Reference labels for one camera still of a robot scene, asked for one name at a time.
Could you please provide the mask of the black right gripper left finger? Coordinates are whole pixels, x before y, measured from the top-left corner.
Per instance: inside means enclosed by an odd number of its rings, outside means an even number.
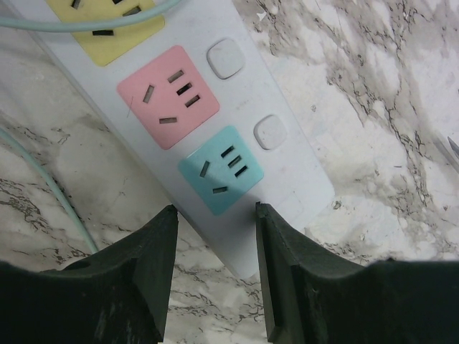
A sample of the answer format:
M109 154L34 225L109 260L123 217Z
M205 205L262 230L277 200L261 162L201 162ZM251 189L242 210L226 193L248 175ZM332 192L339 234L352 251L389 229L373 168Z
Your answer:
M176 258L178 212L64 269L1 263L3 343L161 343Z

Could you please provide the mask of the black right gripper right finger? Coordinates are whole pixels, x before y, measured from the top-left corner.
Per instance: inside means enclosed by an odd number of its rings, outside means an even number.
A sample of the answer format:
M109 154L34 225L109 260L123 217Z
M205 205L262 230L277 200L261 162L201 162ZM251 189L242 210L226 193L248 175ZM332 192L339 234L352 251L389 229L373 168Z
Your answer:
M256 206L269 343L456 343L458 263L350 262Z

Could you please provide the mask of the white power strip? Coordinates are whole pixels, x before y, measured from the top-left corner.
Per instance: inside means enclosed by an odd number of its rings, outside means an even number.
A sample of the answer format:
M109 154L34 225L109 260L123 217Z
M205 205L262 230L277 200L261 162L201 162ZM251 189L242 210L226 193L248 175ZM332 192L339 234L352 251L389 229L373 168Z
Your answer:
M334 195L231 1L8 1L230 271L255 204L302 229Z

